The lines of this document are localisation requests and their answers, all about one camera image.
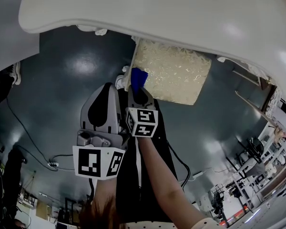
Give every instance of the hair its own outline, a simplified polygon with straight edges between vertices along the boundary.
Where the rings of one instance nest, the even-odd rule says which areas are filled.
[[[115,208],[115,198],[107,200],[101,211],[97,203],[87,201],[79,215],[81,229],[124,229]]]

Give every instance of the gray floor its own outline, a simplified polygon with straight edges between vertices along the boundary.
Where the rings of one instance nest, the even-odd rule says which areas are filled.
[[[43,33],[40,43],[40,54],[22,62],[23,80],[21,85],[11,89],[9,102],[49,158],[72,153],[82,105],[99,86],[114,82],[121,68],[130,63],[135,43],[127,35],[109,31],[97,37],[76,27]],[[160,101],[168,140],[193,174],[210,167],[215,171],[229,167],[225,156],[233,158],[242,150],[237,138],[245,140],[259,135],[266,124],[234,90],[257,106],[264,102],[268,90],[261,91],[233,73],[236,66],[232,62],[220,63],[214,55],[208,56],[213,59],[212,67],[193,106]],[[16,142],[42,160],[6,101],[0,104],[0,138],[6,146],[2,156],[4,163]],[[23,166],[22,179],[26,182],[36,171],[31,187],[33,194],[38,196],[42,192],[64,201],[64,197],[81,199],[90,193],[87,179],[76,177],[72,172],[48,171],[29,154],[25,156],[28,163]],[[173,159],[178,178],[183,180],[186,171]],[[72,157],[61,157],[58,162],[63,168],[73,166]],[[187,196],[195,200],[224,179],[225,172],[208,169],[196,181],[188,183]]]

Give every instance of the white shirt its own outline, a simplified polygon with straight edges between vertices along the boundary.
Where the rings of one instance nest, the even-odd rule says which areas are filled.
[[[176,229],[173,223],[158,221],[139,221],[126,224],[126,229]],[[196,223],[192,229],[222,229],[212,218],[205,218]]]

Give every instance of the blue object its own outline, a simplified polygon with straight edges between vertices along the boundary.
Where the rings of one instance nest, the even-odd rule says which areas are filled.
[[[140,70],[139,68],[132,68],[130,82],[133,88],[133,93],[138,94],[139,89],[144,87],[148,73]]]

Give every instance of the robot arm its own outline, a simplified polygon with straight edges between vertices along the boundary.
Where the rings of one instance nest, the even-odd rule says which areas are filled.
[[[152,137],[158,123],[153,97],[144,88],[128,92],[126,123],[132,136]],[[73,146],[75,174],[107,180],[117,177],[125,153],[118,91],[111,83],[97,89],[81,111],[81,129]]]

